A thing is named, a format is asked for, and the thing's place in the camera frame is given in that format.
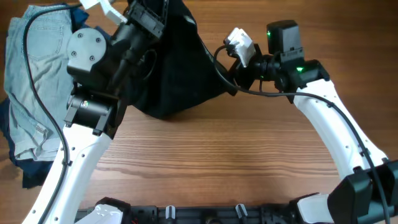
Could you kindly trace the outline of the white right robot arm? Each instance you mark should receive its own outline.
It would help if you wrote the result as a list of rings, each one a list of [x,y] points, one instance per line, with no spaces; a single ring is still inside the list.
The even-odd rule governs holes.
[[[397,215],[397,162],[372,143],[350,115],[321,63],[305,60],[298,24],[267,25],[268,54],[235,28],[224,44],[236,62],[233,91],[251,92],[255,80],[273,82],[274,96],[286,97],[310,121],[328,149],[340,183],[328,194],[296,201],[303,223],[390,222]]]

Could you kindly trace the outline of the black shorts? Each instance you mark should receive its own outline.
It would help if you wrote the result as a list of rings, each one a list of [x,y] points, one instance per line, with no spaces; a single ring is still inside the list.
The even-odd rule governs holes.
[[[131,80],[129,104],[157,119],[192,108],[227,92],[226,73],[201,40],[192,13],[181,0],[168,2],[161,40],[150,47],[143,66],[146,80]]]

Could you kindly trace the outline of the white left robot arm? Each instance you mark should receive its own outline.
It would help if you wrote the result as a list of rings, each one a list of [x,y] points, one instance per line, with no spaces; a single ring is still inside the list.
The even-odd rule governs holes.
[[[56,128],[61,143],[26,223],[74,222],[93,170],[124,118],[127,82],[151,75],[142,65],[164,34],[169,2],[162,1],[160,14],[142,1],[131,1],[124,12],[108,1],[100,6],[118,28],[111,37],[82,28],[67,42],[73,89],[65,125]]]

